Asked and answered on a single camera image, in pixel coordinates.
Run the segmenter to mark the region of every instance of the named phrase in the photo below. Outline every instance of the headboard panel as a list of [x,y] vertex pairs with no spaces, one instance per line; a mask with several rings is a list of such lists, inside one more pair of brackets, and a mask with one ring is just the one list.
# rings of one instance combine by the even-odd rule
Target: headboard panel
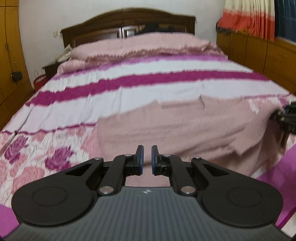
[[172,26],[178,31],[194,34],[195,17],[174,15],[147,8],[126,8],[98,15],[82,24],[62,30],[64,45],[76,47],[101,39],[127,38],[141,31],[147,23]]

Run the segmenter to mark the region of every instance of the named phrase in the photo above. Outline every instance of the silver bolt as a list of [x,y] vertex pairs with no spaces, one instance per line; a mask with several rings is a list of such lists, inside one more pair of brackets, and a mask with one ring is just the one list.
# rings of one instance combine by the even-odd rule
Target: silver bolt
[[114,188],[110,186],[103,186],[99,189],[99,191],[103,194],[110,194],[114,192]]
[[192,186],[185,186],[181,188],[181,192],[185,194],[192,194],[195,192],[195,188]]

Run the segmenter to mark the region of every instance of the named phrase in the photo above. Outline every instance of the wall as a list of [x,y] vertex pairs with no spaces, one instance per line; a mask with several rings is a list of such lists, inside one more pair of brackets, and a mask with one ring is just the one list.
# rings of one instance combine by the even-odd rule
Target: wall
[[215,26],[225,0],[19,0],[20,34],[31,82],[34,71],[52,62],[64,45],[53,32],[84,22],[103,12],[148,7],[196,16],[195,34],[216,41]]

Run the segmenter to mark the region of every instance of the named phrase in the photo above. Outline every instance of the folded cloth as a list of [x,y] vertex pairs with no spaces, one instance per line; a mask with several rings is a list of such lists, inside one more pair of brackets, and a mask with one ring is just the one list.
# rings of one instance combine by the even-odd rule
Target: folded cloth
[[[151,169],[150,148],[173,154],[183,161],[202,158],[250,176],[280,148],[282,131],[269,121],[280,106],[261,106],[258,114],[244,99],[214,99],[201,96],[190,102],[153,102],[136,110],[98,120],[102,157],[112,160],[123,153],[146,148],[145,171]],[[126,185],[162,186],[164,177],[129,177]]]

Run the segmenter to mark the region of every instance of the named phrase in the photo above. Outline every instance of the window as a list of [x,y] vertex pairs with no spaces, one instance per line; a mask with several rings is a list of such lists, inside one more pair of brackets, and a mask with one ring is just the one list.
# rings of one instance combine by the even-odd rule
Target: window
[[276,36],[296,42],[296,0],[274,0]]

